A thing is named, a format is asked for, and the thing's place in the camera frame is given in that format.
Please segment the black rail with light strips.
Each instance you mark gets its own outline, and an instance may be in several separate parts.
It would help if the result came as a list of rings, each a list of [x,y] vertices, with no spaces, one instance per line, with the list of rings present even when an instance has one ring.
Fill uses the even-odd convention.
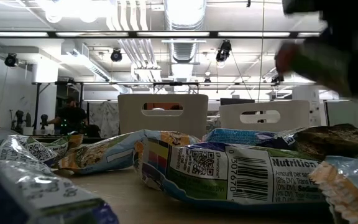
[[[318,36],[319,32],[302,31],[6,31],[0,30],[2,38],[23,39],[304,39]]]

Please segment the person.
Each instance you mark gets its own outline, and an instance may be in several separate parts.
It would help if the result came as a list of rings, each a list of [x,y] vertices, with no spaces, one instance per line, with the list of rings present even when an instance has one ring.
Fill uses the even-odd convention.
[[[54,119],[47,124],[57,126],[61,135],[67,135],[73,131],[82,132],[88,122],[85,110],[77,106],[74,98],[68,97],[65,106],[58,109]]]

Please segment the pale grey plastic bin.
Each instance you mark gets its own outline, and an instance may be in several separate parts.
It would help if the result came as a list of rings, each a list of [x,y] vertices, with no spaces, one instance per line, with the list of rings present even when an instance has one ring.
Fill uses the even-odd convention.
[[[206,133],[208,96],[195,95],[119,95],[119,127],[121,133],[142,129],[178,131],[202,138]],[[166,103],[169,107],[181,105],[181,110],[145,110],[147,103]]]

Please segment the office partition panel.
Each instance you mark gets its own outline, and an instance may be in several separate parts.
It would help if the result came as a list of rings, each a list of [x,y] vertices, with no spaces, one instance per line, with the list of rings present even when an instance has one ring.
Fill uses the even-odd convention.
[[[351,124],[358,128],[358,101],[324,101],[326,124]]]

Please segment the white ceiling pipe bundle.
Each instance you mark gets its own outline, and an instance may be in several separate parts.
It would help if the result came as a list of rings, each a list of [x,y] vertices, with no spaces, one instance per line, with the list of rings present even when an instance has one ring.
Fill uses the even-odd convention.
[[[147,0],[109,0],[106,25],[113,31],[148,31]],[[157,64],[150,39],[120,39],[119,44],[131,61],[132,68],[138,71],[141,80],[159,82],[161,68]]]

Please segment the white rectangular air duct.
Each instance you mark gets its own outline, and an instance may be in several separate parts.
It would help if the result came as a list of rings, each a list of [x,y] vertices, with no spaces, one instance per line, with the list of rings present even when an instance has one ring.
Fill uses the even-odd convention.
[[[61,47],[62,56],[65,56],[63,62],[67,65],[76,65],[87,73],[94,75],[93,82],[99,82],[99,85],[106,83],[112,85],[118,92],[122,94],[129,94],[132,90],[124,85],[118,85],[117,80],[113,79],[112,75],[107,72],[93,56],[90,55],[90,48],[82,43],[76,44],[74,41],[65,40]]]

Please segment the white plastic bin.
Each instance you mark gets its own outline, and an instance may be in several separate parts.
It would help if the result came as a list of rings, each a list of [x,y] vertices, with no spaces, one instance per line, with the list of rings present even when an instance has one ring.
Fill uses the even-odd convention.
[[[309,126],[305,100],[244,103],[219,107],[221,127],[253,131],[286,131]]]

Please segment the orange green granola bar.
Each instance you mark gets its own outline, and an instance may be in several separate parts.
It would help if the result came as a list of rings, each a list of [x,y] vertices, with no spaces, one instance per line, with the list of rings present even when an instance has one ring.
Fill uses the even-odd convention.
[[[351,124],[298,128],[279,132],[275,137],[281,148],[318,159],[326,156],[358,158],[358,128]]]
[[[55,166],[70,150],[83,141],[81,134],[69,134],[52,142],[40,142],[33,136],[0,130],[0,161],[43,163]]]
[[[330,204],[335,224],[358,224],[358,159],[328,156],[310,179]]]
[[[70,149],[53,166],[76,174],[126,169],[133,166],[134,161],[142,155],[144,141],[147,138],[163,141],[172,146],[187,146],[200,142],[195,136],[176,131],[143,129]]]

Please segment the small cactus in pot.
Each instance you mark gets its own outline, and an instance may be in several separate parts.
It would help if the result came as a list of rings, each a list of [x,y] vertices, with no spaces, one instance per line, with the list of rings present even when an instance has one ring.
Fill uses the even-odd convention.
[[[32,123],[32,117],[30,113],[26,113],[23,119],[22,124],[22,133],[23,135],[31,136],[34,132],[34,124]]]

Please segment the black aluminium table frame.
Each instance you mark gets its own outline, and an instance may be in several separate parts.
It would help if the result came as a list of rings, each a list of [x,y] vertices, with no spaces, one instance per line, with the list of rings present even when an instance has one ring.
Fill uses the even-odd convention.
[[[39,142],[50,143],[50,142],[56,141],[57,139],[62,138],[63,136],[32,136],[32,137],[34,139],[36,139],[37,141],[39,141]],[[104,138],[88,138],[88,137],[84,137],[83,140],[82,140],[82,143],[83,144],[92,144],[92,143],[99,142],[99,141],[102,141],[102,140],[104,140]]]

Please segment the black background chair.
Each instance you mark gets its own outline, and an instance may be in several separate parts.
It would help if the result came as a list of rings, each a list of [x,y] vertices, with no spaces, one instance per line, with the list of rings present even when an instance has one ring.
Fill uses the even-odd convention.
[[[85,135],[88,138],[100,138],[100,128],[95,124],[89,124],[85,127]]]

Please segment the white patterned draped cloth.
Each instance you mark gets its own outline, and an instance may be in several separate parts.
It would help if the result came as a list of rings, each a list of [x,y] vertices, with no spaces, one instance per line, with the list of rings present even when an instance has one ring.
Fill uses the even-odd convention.
[[[119,134],[118,103],[110,101],[89,104],[90,124],[97,125],[102,138],[111,138]]]

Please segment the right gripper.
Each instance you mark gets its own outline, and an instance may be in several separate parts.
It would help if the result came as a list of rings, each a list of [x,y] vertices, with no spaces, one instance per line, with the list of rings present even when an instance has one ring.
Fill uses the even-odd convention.
[[[326,23],[319,36],[333,51],[329,76],[340,93],[358,98],[358,0],[283,0],[283,12],[319,14]]]

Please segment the blue green granola bar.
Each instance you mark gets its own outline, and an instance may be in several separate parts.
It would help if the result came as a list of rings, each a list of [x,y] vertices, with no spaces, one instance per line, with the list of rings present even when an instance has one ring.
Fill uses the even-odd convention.
[[[17,149],[2,151],[14,157],[0,159],[0,224],[119,224],[97,195]]]
[[[230,210],[317,210],[324,195],[309,174],[319,161],[296,151],[146,138],[134,167],[151,188],[183,202]]]

